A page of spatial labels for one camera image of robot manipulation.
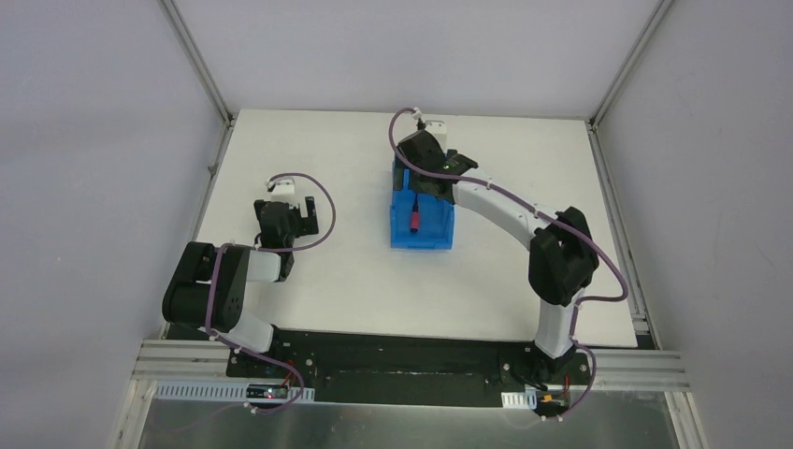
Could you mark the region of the red handled screwdriver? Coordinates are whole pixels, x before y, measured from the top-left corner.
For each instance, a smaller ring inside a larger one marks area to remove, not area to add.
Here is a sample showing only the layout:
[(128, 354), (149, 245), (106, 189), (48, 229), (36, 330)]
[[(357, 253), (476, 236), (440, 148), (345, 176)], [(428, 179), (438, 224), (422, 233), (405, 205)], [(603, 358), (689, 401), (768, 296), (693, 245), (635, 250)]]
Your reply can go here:
[(420, 204), (419, 196), (415, 195), (411, 206), (410, 232), (416, 234), (420, 229)]

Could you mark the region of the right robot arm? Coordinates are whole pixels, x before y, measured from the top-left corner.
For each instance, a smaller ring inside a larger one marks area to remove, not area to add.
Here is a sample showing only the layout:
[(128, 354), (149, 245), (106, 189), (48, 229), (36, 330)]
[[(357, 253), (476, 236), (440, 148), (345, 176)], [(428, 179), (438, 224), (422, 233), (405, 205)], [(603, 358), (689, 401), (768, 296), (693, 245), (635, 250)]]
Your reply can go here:
[(521, 383), (545, 389), (575, 353), (577, 302), (592, 282), (598, 254), (580, 210), (554, 215), (493, 183), (461, 153), (448, 155), (436, 137), (419, 130), (391, 144), (420, 192), (471, 210), (515, 238), (528, 252), (527, 279), (540, 300), (539, 323)]

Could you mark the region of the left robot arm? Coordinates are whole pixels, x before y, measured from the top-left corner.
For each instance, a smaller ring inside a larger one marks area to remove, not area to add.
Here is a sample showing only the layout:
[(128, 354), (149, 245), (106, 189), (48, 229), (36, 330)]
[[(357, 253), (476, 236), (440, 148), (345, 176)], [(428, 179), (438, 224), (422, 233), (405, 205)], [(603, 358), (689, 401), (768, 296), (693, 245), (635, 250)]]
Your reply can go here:
[(257, 199), (253, 210), (260, 226), (258, 242), (271, 253), (206, 242), (189, 242), (166, 289), (162, 314), (172, 324), (210, 331), (256, 353), (269, 351), (276, 327), (245, 309), (249, 284), (284, 282), (295, 262), (295, 240), (319, 233), (315, 200), (301, 206)]

